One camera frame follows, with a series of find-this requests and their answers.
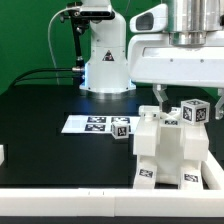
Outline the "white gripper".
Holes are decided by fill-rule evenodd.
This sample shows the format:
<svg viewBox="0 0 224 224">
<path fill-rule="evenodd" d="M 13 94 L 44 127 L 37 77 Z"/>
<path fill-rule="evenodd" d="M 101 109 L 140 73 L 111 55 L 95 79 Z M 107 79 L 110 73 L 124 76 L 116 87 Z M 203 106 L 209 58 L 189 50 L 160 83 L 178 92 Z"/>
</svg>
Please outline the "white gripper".
<svg viewBox="0 0 224 224">
<path fill-rule="evenodd" d="M 169 109 L 166 85 L 222 88 L 215 118 L 224 117 L 224 33 L 208 33 L 201 47 L 178 47 L 168 34 L 135 35 L 128 46 L 133 82 L 151 83 L 162 112 Z"/>
</svg>

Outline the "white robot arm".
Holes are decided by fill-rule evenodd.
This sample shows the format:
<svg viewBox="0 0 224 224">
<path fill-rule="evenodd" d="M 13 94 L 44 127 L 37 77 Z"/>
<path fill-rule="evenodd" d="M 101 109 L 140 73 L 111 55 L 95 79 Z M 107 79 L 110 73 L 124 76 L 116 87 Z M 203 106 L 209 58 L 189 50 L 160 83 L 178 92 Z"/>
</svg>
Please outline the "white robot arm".
<svg viewBox="0 0 224 224">
<path fill-rule="evenodd" d="M 90 60 L 76 67 L 81 88 L 121 93 L 131 82 L 150 83 L 157 99 L 168 85 L 218 90 L 215 117 L 224 118 L 224 0 L 161 0 L 132 17 L 116 13 L 110 0 L 81 0 L 70 18 L 90 23 Z"/>
</svg>

